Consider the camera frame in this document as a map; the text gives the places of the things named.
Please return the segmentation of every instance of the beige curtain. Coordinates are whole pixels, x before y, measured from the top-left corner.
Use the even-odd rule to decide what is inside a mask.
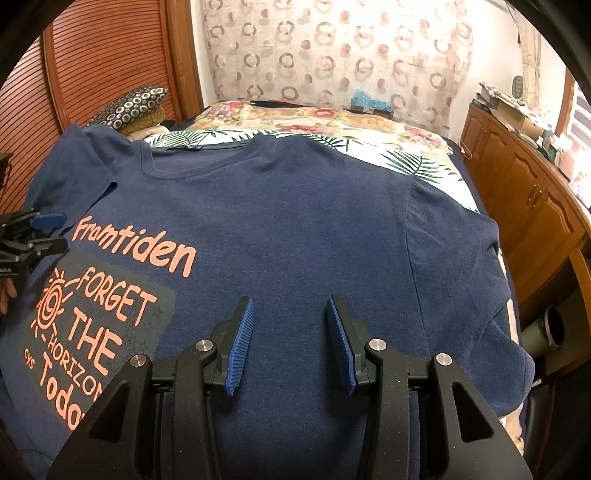
[[[472,53],[463,0],[203,0],[203,21],[219,100],[348,108],[359,88],[443,135]]]
[[[519,12],[517,26],[523,56],[523,101],[533,110],[540,102],[541,37],[540,32]]]

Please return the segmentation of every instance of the metal pin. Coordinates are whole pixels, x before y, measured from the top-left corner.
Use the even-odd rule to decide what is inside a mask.
[[[146,356],[145,355],[134,355],[129,360],[129,363],[132,367],[141,367],[144,363],[146,363]]]
[[[195,348],[200,352],[209,352],[213,348],[213,342],[211,340],[199,340],[195,343]]]
[[[437,360],[438,364],[443,365],[444,367],[451,365],[453,362],[452,357],[446,353],[438,353],[435,360]]]
[[[380,352],[382,350],[386,350],[387,345],[386,342],[384,342],[382,339],[374,338],[369,341],[369,347],[372,350],[377,350],[378,352]]]

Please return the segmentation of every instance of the cabinet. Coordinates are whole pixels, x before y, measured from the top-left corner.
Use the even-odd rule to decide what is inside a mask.
[[[521,305],[568,260],[589,225],[554,166],[494,117],[471,106],[463,135],[474,149],[466,167],[499,226]]]

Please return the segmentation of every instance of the circle pattern pillow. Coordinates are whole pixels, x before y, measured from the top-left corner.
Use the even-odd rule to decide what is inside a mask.
[[[107,125],[119,130],[122,126],[157,110],[167,93],[166,87],[147,86],[132,90],[107,105],[102,112],[92,117],[86,126]]]

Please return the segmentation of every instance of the floral bedding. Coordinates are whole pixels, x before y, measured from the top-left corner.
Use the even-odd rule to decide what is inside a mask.
[[[264,108],[249,102],[219,102],[199,115],[187,129],[152,135],[152,147],[199,148],[244,141],[256,134],[305,135],[329,148],[397,173],[415,175],[447,193],[465,208],[478,212],[472,194],[450,159],[452,149],[437,134],[387,120],[332,108]],[[499,262],[506,276],[499,251]],[[507,301],[511,338],[518,342],[513,301]],[[501,420],[523,453],[519,414],[523,405]]]

